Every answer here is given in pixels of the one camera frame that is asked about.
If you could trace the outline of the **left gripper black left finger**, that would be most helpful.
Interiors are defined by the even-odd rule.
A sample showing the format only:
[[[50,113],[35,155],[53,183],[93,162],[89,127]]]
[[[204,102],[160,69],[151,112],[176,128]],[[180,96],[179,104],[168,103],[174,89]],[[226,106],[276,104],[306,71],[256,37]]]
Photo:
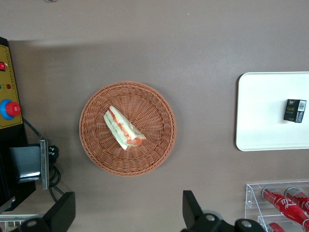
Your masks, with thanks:
[[[30,218],[13,232],[67,232],[75,217],[75,193],[66,192],[43,217]]]

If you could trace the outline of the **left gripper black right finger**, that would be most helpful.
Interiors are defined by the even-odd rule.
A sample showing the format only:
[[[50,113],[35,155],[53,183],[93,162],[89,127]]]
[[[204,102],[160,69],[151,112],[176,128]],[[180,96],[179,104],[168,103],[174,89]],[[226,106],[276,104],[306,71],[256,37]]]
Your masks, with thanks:
[[[230,225],[216,212],[204,212],[190,190],[183,191],[183,232],[263,232],[263,227],[251,219],[238,219]]]

